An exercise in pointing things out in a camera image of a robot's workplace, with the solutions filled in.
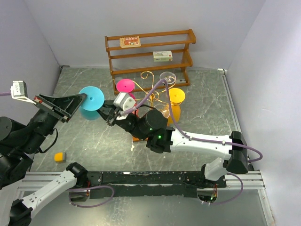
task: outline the box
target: box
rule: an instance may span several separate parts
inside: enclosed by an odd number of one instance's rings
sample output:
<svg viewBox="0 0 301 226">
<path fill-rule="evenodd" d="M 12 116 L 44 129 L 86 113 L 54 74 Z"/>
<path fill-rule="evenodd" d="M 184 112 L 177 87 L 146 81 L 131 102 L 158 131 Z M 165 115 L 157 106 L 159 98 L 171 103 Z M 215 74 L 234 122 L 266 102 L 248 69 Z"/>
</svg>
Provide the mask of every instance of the box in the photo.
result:
<svg viewBox="0 0 301 226">
<path fill-rule="evenodd" d="M 154 56 L 154 62 L 173 60 L 173 54 L 171 51 L 154 51 L 153 56 Z"/>
</svg>

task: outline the wall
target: wall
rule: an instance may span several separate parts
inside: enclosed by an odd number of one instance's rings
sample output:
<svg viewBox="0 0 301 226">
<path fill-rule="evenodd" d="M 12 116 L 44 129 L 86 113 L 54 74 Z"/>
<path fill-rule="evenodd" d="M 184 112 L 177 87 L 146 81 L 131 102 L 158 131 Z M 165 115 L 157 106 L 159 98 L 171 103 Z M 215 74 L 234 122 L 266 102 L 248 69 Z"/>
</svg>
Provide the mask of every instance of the wall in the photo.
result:
<svg viewBox="0 0 301 226">
<path fill-rule="evenodd" d="M 227 75 L 277 225 L 300 225 L 301 2 L 266 1 Z"/>
<path fill-rule="evenodd" d="M 13 80 L 24 80 L 29 98 L 52 94 L 59 66 L 38 25 L 22 0 L 0 0 L 0 92 Z M 22 123 L 37 111 L 26 102 L 0 97 L 0 116 Z"/>
<path fill-rule="evenodd" d="M 104 36 L 192 28 L 194 66 L 228 68 L 264 0 L 25 0 L 60 65 L 108 66 Z"/>
</svg>

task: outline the gray marble table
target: gray marble table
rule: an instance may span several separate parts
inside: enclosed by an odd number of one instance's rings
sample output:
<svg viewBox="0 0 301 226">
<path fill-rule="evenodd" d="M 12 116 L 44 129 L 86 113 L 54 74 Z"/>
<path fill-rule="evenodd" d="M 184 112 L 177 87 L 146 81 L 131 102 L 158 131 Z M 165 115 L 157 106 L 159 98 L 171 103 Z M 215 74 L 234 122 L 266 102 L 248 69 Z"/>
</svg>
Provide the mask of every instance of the gray marble table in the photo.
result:
<svg viewBox="0 0 301 226">
<path fill-rule="evenodd" d="M 170 70 L 181 78 L 177 70 Z M 155 81 L 161 72 L 155 72 Z M 185 131 L 208 135 L 229 135 L 235 130 L 227 92 L 222 76 L 213 70 L 189 70 L 191 85 L 181 87 L 186 99 L 181 104 L 179 125 Z M 140 73 L 127 74 L 142 86 L 151 85 L 151 78 L 142 80 Z M 54 96 L 79 93 L 86 86 L 99 87 L 105 99 L 114 99 L 109 69 L 64 67 Z M 137 98 L 144 93 L 134 93 Z M 89 171 L 173 171 L 200 170 L 215 159 L 208 154 L 190 152 L 158 154 L 145 147 L 145 142 L 133 143 L 130 134 L 118 126 L 109 127 L 101 118 L 85 120 L 77 111 L 69 123 L 58 123 L 59 139 L 46 153 L 36 154 L 31 171 L 63 171 L 72 162 L 78 162 Z M 48 136 L 42 149 L 48 147 L 54 136 Z M 57 164 L 54 155 L 66 152 L 66 163 Z"/>
</svg>

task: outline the gray wall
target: gray wall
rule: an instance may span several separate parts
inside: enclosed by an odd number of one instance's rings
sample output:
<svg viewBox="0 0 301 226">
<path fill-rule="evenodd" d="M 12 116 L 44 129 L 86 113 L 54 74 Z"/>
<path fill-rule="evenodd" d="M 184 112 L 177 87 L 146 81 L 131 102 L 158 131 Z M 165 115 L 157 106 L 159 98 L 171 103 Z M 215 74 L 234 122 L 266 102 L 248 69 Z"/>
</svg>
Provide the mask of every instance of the gray wall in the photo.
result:
<svg viewBox="0 0 301 226">
<path fill-rule="evenodd" d="M 278 226 L 300 225 L 301 1 L 266 1 L 228 71 Z"/>
<path fill-rule="evenodd" d="M 10 91 L 13 80 L 24 80 L 29 98 L 52 94 L 59 75 L 55 57 L 23 0 L 0 0 L 0 92 Z M 0 97 L 0 116 L 22 123 L 37 108 Z"/>
<path fill-rule="evenodd" d="M 194 66 L 228 68 L 264 0 L 25 0 L 60 65 L 108 66 L 104 36 L 192 28 Z"/>
</svg>

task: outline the wooden shelf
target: wooden shelf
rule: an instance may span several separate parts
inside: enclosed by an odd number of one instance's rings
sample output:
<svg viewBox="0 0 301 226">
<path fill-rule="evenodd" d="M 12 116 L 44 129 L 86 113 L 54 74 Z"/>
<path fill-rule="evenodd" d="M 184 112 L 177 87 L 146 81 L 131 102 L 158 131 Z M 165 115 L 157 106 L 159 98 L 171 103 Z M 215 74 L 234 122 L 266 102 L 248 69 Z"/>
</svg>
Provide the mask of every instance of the wooden shelf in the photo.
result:
<svg viewBox="0 0 301 226">
<path fill-rule="evenodd" d="M 121 48 L 119 45 L 119 39 L 131 36 L 139 36 L 141 46 L 132 48 Z M 190 84 L 190 81 L 186 72 L 186 67 L 192 66 L 193 64 L 189 54 L 189 45 L 195 43 L 196 37 L 191 29 L 175 32 L 156 32 L 111 37 L 105 36 L 105 46 L 109 57 L 110 73 L 112 79 L 114 80 L 115 75 L 118 74 L 181 68 L 186 82 L 176 84 L 175 86 L 188 86 Z M 150 52 L 151 48 L 161 47 L 161 49 L 155 49 L 155 51 L 159 51 L 162 50 L 162 47 L 164 46 L 172 45 L 183 45 L 183 48 L 171 50 L 173 53 L 173 61 L 154 62 L 153 52 Z M 129 51 L 134 53 L 119 54 L 120 52 L 127 53 Z M 118 94 L 115 84 L 113 85 L 113 88 L 115 95 Z"/>
</svg>

